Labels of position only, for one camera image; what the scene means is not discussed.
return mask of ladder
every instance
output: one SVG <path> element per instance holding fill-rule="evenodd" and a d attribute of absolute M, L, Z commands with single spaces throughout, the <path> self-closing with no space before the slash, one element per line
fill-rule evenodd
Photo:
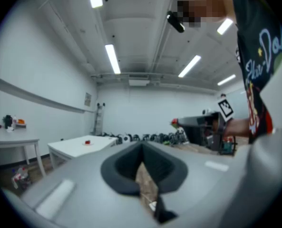
<path fill-rule="evenodd" d="M 105 103 L 103 105 L 97 104 L 97 112 L 95 114 L 93 134 L 95 136 L 103 133 L 103 116 L 104 116 Z"/>

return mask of red object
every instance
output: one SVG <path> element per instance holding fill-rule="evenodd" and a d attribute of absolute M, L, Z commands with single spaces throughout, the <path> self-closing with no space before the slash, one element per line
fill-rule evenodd
<path fill-rule="evenodd" d="M 225 137 L 225 138 L 223 138 L 223 141 L 233 143 L 233 138 L 232 137 Z"/>
<path fill-rule="evenodd" d="M 171 121 L 172 124 L 177 124 L 178 123 L 178 118 L 175 118 L 174 120 Z"/>
<path fill-rule="evenodd" d="M 265 114 L 265 122 L 266 122 L 266 131 L 267 131 L 267 133 L 272 133 L 272 131 L 273 131 L 273 122 L 272 122 L 271 116 L 270 116 L 268 111 L 266 111 L 266 114 Z"/>

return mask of ceiling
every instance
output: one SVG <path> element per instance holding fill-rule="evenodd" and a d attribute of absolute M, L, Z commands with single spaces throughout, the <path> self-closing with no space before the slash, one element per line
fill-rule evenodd
<path fill-rule="evenodd" d="M 172 0 L 34 0 L 38 10 L 70 49 L 89 76 L 101 84 L 127 83 L 128 77 L 148 75 L 154 86 L 216 93 L 217 83 L 232 74 L 242 79 L 235 58 L 237 28 L 217 33 L 221 23 L 201 23 L 182 34 L 166 21 Z M 105 51 L 114 44 L 120 75 L 115 75 Z M 179 73 L 195 55 L 202 59 L 184 77 Z"/>

